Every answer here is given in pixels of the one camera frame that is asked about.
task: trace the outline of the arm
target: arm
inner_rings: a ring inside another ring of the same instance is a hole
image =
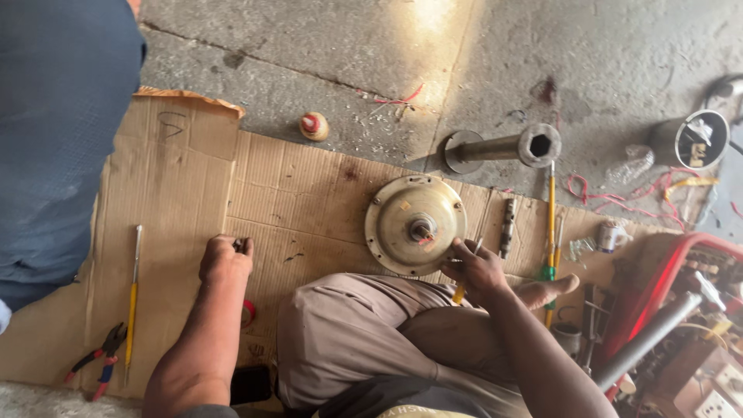
[[[489,313],[493,330],[504,342],[524,402],[534,418],[616,417],[598,386],[562,350],[513,293],[500,258],[486,248],[459,238],[452,244],[461,262],[447,263],[442,272],[463,283],[468,298]]]
[[[253,240],[210,239],[201,260],[201,288],[181,337],[147,384],[143,417],[173,417],[197,405],[230,404],[242,300],[253,269]]]

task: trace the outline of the round metal lid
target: round metal lid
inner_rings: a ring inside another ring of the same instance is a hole
[[[467,233],[459,195],[429,176],[405,176],[377,192],[366,211],[366,244],[374,258],[403,276],[424,276],[451,260],[455,237]]]

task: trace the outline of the red and blue pliers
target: red and blue pliers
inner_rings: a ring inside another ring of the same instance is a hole
[[[119,361],[119,358],[116,357],[116,350],[119,349],[121,344],[126,340],[126,327],[124,326],[124,323],[118,324],[115,326],[106,337],[106,340],[103,342],[103,346],[99,348],[98,350],[91,351],[90,354],[83,357],[82,360],[78,361],[74,366],[72,366],[72,370],[70,370],[70,373],[67,373],[67,376],[65,377],[65,383],[72,380],[73,377],[75,377],[75,373],[77,373],[80,369],[82,369],[83,366],[85,366],[87,363],[90,363],[91,361],[95,360],[96,358],[99,358],[103,353],[106,354],[106,359],[103,360],[103,374],[100,375],[100,379],[98,379],[98,382],[100,382],[100,385],[98,386],[98,390],[96,390],[96,393],[93,395],[94,401],[98,400],[98,398],[103,395],[103,392],[106,391],[106,386],[108,386],[108,381],[111,380],[111,374],[114,372],[114,363]]]

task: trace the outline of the wire scrap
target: wire scrap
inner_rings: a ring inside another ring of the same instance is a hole
[[[743,218],[743,213],[741,213],[741,211],[740,211],[740,210],[738,210],[738,205],[736,205],[736,203],[735,203],[735,202],[731,202],[731,203],[730,203],[730,206],[732,206],[732,207],[733,207],[733,212],[735,212],[735,213],[736,213],[736,215],[738,215],[738,216],[740,216],[741,218]]]
[[[672,177],[674,173],[692,173],[696,177],[700,177],[700,175],[694,171],[690,170],[688,168],[671,168],[667,173],[661,174],[660,177],[658,177],[657,180],[655,180],[649,187],[646,188],[646,186],[638,187],[637,189],[633,190],[632,193],[630,193],[629,198],[623,198],[622,196],[618,196],[611,193],[601,193],[601,194],[588,194],[588,180],[584,179],[582,176],[579,176],[577,174],[571,174],[570,177],[568,177],[568,191],[573,194],[573,196],[576,196],[577,198],[580,198],[584,205],[588,204],[589,199],[606,199],[608,202],[603,203],[598,208],[594,210],[595,213],[599,213],[603,208],[610,204],[615,204],[621,206],[623,209],[628,210],[630,212],[639,212],[644,215],[650,216],[652,218],[670,218],[676,221],[679,226],[681,226],[681,230],[683,231],[684,223],[678,218],[678,211],[676,210],[676,206],[671,203],[670,199],[668,199],[666,195],[666,191],[671,188],[672,185]],[[574,179],[580,179],[583,181],[583,188],[580,192],[580,194],[575,193],[573,191],[573,185],[572,181]],[[655,189],[660,188],[663,190],[664,199],[663,201],[666,202],[669,207],[671,207],[671,210],[673,210],[673,213],[651,213],[647,210],[643,210],[640,208],[631,208],[622,202],[629,202],[632,200],[638,200],[642,199],[645,196],[648,196],[650,193],[654,192]]]
[[[423,90],[423,86],[425,86],[426,83],[421,84],[417,90],[413,94],[410,95],[410,97],[402,100],[382,100],[382,99],[374,99],[374,102],[376,103],[389,103],[389,104],[409,104],[410,100],[415,99],[415,96],[418,96],[421,93],[421,90]]]

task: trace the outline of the cardboard sheet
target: cardboard sheet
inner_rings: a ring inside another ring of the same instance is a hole
[[[117,134],[116,152],[102,175],[91,256],[80,283],[13,316],[0,336],[0,379],[60,385],[72,364],[97,348],[111,327],[126,322],[134,259],[134,227],[144,227],[130,382],[123,361],[108,393],[141,397],[160,357],[175,342],[199,285],[205,242],[224,232],[256,241],[255,269],[246,298],[257,315],[243,330],[239,366],[271,364],[276,312],[297,286],[339,271],[391,274],[371,256],[363,235],[366,208],[387,182],[412,172],[323,149],[239,132],[234,110],[185,97],[135,97]],[[516,197],[513,250],[504,263],[511,278],[535,277],[545,260],[547,203],[445,180],[461,196],[467,237],[498,248],[504,201]],[[606,218],[558,207],[565,217],[564,248],[593,236]],[[612,260],[636,257],[643,239],[663,230],[630,222],[632,245],[614,254],[587,254],[586,270],[563,260],[559,276],[608,286]],[[419,277],[449,283],[437,272]],[[583,293],[558,301],[579,309]],[[123,358],[124,350],[119,355]],[[99,361],[70,383],[94,390]],[[262,408],[276,409],[276,400]]]

